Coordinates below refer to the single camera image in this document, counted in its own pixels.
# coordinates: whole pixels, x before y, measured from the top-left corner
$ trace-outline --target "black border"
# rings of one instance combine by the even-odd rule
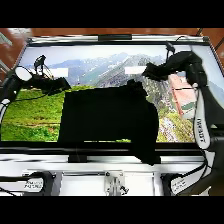
[[[152,34],[145,36],[173,36]],[[192,42],[192,41],[169,41],[173,45],[198,45],[210,46],[211,50],[219,64],[223,73],[223,68],[214,48],[210,41],[206,42]],[[75,46],[75,45],[165,45],[166,41],[71,41],[71,42],[42,42],[35,43],[32,40],[28,41],[28,47],[47,47],[47,46]],[[19,64],[25,49],[20,54],[17,65]],[[131,156],[132,143],[98,143],[98,142],[85,142],[85,143],[59,143],[59,142],[25,142],[25,141],[1,141],[0,154],[32,154],[32,155],[119,155]],[[159,156],[197,156],[201,155],[198,145],[196,143],[156,143],[156,154]]]

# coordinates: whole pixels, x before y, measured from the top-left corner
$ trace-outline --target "folded black garment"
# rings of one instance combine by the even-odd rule
[[[142,83],[134,80],[121,87],[67,92],[58,142],[130,139],[133,155],[150,165],[159,163],[159,119],[146,95]]]

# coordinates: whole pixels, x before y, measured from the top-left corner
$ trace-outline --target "brand logo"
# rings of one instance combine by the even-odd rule
[[[204,133],[203,133],[203,129],[202,129],[201,119],[200,118],[197,119],[197,128],[198,128],[198,135],[199,135],[200,141],[201,142],[205,142],[205,136],[204,136]]]

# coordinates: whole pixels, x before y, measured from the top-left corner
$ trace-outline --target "wooden floor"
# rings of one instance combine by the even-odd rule
[[[0,44],[0,59],[12,68],[25,44],[27,34],[14,32],[12,28],[0,28],[11,42]],[[58,36],[58,35],[86,35],[86,34],[178,34],[195,35],[198,28],[30,28],[30,36]],[[224,28],[204,28],[203,36],[209,36],[215,47],[224,36]],[[224,44],[217,50],[217,54],[224,65]]]

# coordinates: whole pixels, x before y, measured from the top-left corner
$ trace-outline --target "sky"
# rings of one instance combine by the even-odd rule
[[[203,67],[208,75],[208,80],[224,90],[224,77],[209,46],[192,46],[193,51],[202,58]],[[187,45],[176,45],[176,53],[189,51]],[[36,58],[46,56],[45,64],[62,63],[66,60],[87,59],[104,57],[125,52],[129,55],[146,54],[152,57],[166,58],[165,45],[91,45],[91,46],[55,46],[55,47],[28,47],[20,61],[21,66],[33,64]],[[210,89],[216,96],[215,89]],[[219,99],[224,108],[224,100]]]

